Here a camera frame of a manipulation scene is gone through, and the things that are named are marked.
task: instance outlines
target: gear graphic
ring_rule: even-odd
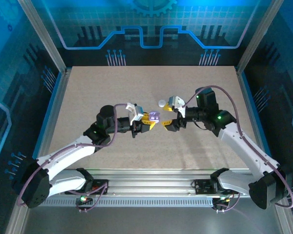
[[[19,15],[17,4],[17,0],[0,0],[0,15],[9,24],[13,23]]]
[[[143,16],[153,17],[160,16],[161,13],[165,14],[176,3],[177,0],[132,0],[130,5],[137,14],[142,13]]]

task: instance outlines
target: enclosure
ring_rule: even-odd
[[[88,214],[62,194],[34,209],[16,205],[15,156],[73,142],[104,105],[137,103],[173,119],[158,101],[188,100],[207,85],[227,90],[243,130],[293,170],[293,1],[0,0],[0,234],[293,233],[293,208],[261,210],[249,197],[237,205],[246,216],[190,205],[194,179],[224,167],[249,173],[194,124],[118,134],[112,147],[70,165],[111,181]]]

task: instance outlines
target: metal strip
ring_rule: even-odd
[[[242,74],[247,64],[249,63],[251,57],[253,56],[255,50],[257,49],[260,41],[264,37],[266,31],[272,23],[275,15],[279,11],[284,0],[273,0],[269,5],[267,11],[265,12],[261,22],[259,23],[250,43],[248,44],[243,56],[241,57],[239,64],[237,66],[238,74]]]
[[[16,203],[14,205],[13,212],[11,214],[8,226],[5,230],[5,234],[19,234],[25,223],[27,214],[27,207],[19,207]]]
[[[60,108],[61,108],[64,94],[66,91],[66,86],[68,83],[70,72],[71,72],[71,69],[67,69],[67,71],[61,76],[59,86],[56,90],[54,103],[50,111],[50,116],[48,116],[48,122],[45,127],[45,132],[41,140],[41,145],[40,145],[37,157],[46,155],[50,148],[52,136],[53,136],[55,125],[60,113]]]
[[[56,90],[56,96],[55,96],[54,103],[50,112],[50,116],[48,117],[48,122],[46,124],[44,136],[41,141],[41,146],[38,152],[38,156],[43,156],[47,154],[47,151],[50,147],[51,138],[54,132],[56,120],[60,112],[60,107],[61,107],[64,93],[66,90],[70,71],[71,69],[68,69],[66,73],[62,73],[59,87]],[[5,233],[6,234],[21,233],[21,230],[26,220],[26,216],[28,215],[27,212],[28,212],[27,207],[19,207],[15,204]]]
[[[95,179],[108,179],[104,197],[221,197],[196,195],[192,182],[210,179],[214,170],[88,170]],[[234,170],[249,174],[249,170]]]
[[[52,196],[40,207],[75,207],[76,196]],[[94,198],[83,207],[91,207],[97,201]],[[98,207],[212,207],[212,198],[208,197],[102,197]]]
[[[257,144],[259,145],[259,147],[262,150],[264,150],[264,151],[266,151],[266,153],[270,154],[270,152],[267,151],[267,147],[265,147],[265,145],[267,143],[264,144],[264,140],[260,134],[260,130],[258,127],[260,123],[257,124],[254,112],[252,111],[253,108],[251,106],[251,100],[249,99],[249,96],[247,94],[246,84],[242,78],[243,74],[237,74],[237,75],[238,75],[238,80],[239,80],[239,83],[241,86],[242,94],[243,94],[243,97],[245,100],[245,104],[246,104],[247,110],[249,112],[249,116],[250,116],[250,120],[251,120],[251,124],[252,124],[252,128],[254,131],[254,135],[255,135]],[[281,200],[280,203],[283,205],[288,204],[287,199]],[[284,209],[284,208],[281,208],[278,206],[276,206],[275,209],[276,209],[277,217],[279,218],[280,226],[281,226],[283,233],[284,234],[293,234],[293,214],[292,214],[291,209]]]
[[[243,80],[243,77],[242,77],[242,74],[238,73],[237,76],[238,76],[238,80],[239,80],[239,83],[240,83],[242,95],[243,95],[243,98],[244,98],[244,101],[245,101],[246,109],[247,109],[247,111],[249,113],[251,125],[252,125],[254,135],[255,135],[255,139],[256,139],[256,143],[258,144],[258,146],[263,151],[265,151],[267,154],[271,155],[269,148],[265,147],[265,144],[264,144],[263,139],[261,137],[260,130],[259,130],[259,127],[258,127],[258,123],[256,121],[256,117],[255,117],[255,113],[254,113],[254,111],[256,111],[256,108],[252,108],[252,104],[251,104],[252,100],[250,100],[249,95],[248,95],[248,91],[247,91],[247,87],[246,87],[247,84],[245,84],[245,82]]]
[[[40,151],[40,148],[43,144],[42,140],[45,139],[45,130],[46,128],[48,128],[47,126],[47,123],[49,123],[49,117],[52,113],[52,108],[53,108],[53,105],[55,104],[54,100],[56,99],[56,96],[59,92],[57,92],[59,86],[60,86],[60,83],[62,81],[62,78],[65,78],[65,75],[63,75],[62,73],[59,73],[58,74],[58,78],[56,79],[56,82],[55,82],[55,85],[54,85],[54,90],[52,92],[52,95],[51,95],[51,98],[50,98],[50,101],[49,101],[49,104],[48,104],[48,108],[47,108],[47,111],[45,113],[45,118],[43,120],[43,123],[42,123],[42,127],[41,127],[41,130],[40,130],[40,133],[39,133],[39,136],[38,136],[38,140],[36,142],[36,147],[35,147],[35,150],[33,152],[33,158],[37,158],[38,157],[38,153]]]
[[[57,66],[59,72],[64,74],[66,65],[61,58],[61,55],[56,48],[55,44],[53,43],[43,21],[41,20],[38,12],[36,11],[34,5],[30,0],[18,0],[19,4],[21,5],[22,9],[24,10],[25,14],[27,15],[29,21],[31,22],[32,26],[34,27],[36,33],[38,34],[40,40],[42,41],[43,45],[45,46],[47,52],[49,53],[50,57],[52,58],[53,62]]]
[[[288,200],[286,198],[280,201],[282,205],[288,205]],[[277,216],[280,221],[280,225],[283,234],[293,234],[293,214],[291,209],[284,209],[282,207],[276,206]]]

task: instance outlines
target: green led light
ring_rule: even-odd
[[[80,201],[87,201],[87,197],[86,196],[81,196]]]

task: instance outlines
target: white ball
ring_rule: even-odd
[[[166,101],[165,100],[159,100],[158,102],[158,106],[163,108],[166,105]]]

